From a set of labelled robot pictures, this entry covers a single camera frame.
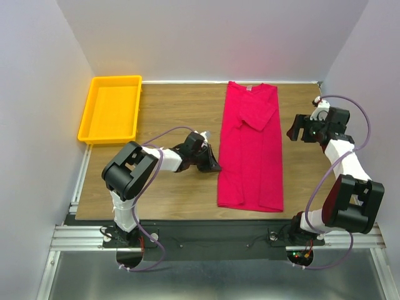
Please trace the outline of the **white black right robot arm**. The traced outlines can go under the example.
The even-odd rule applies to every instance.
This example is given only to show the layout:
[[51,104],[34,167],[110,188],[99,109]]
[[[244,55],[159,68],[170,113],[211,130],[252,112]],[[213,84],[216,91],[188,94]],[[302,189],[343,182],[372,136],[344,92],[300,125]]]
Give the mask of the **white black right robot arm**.
[[311,115],[297,114],[286,133],[292,141],[318,143],[336,178],[321,209],[293,217],[287,236],[295,244],[331,231],[367,234],[374,226],[384,186],[373,181],[361,166],[354,139],[346,134],[349,118],[345,109],[317,108]]

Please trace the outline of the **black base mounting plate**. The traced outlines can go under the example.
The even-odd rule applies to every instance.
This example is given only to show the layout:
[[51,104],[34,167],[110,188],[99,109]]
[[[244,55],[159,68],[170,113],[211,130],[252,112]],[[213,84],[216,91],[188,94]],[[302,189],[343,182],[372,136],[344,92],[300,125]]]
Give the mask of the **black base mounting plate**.
[[143,220],[147,234],[124,234],[116,225],[102,226],[103,247],[116,249],[119,261],[285,260],[288,247],[304,251],[322,246],[311,234],[293,234],[288,219]]

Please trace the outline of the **yellow plastic tray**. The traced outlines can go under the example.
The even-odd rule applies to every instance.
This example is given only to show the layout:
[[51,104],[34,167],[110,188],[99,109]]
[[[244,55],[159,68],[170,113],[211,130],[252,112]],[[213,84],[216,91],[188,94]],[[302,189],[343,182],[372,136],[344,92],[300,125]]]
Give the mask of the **yellow plastic tray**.
[[142,77],[92,79],[77,139],[87,145],[123,144],[137,135]]

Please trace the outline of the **aluminium frame rail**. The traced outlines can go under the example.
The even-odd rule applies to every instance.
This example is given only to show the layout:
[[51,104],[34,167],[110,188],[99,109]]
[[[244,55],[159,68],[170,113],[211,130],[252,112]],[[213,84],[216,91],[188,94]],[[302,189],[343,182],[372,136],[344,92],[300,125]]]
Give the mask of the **aluminium frame rail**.
[[[39,299],[397,299],[378,225],[368,234],[332,231],[313,246],[309,268],[285,260],[119,261],[103,247],[112,203],[101,171],[117,146],[89,148],[72,197],[75,214],[53,232]],[[194,166],[161,171],[139,198],[141,221],[272,220],[303,211],[330,167],[317,144],[284,140],[283,212],[226,209],[216,204],[215,172]]]

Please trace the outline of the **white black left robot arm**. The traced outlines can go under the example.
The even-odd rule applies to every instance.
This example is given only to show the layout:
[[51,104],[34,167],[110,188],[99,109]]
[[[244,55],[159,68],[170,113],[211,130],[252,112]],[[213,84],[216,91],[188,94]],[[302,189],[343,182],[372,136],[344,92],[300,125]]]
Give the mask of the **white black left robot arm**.
[[221,171],[208,143],[207,131],[190,132],[174,147],[156,148],[127,143],[103,169],[101,177],[112,198],[114,229],[104,236],[125,246],[139,241],[136,204],[159,171],[180,173],[196,166],[202,173]]

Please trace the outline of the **pink t shirt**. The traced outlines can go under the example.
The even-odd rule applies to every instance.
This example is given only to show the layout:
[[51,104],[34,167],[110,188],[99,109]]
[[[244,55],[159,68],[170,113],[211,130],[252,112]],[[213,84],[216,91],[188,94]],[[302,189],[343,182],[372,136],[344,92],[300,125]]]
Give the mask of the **pink t shirt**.
[[283,145],[276,86],[228,83],[219,164],[219,207],[283,212]]

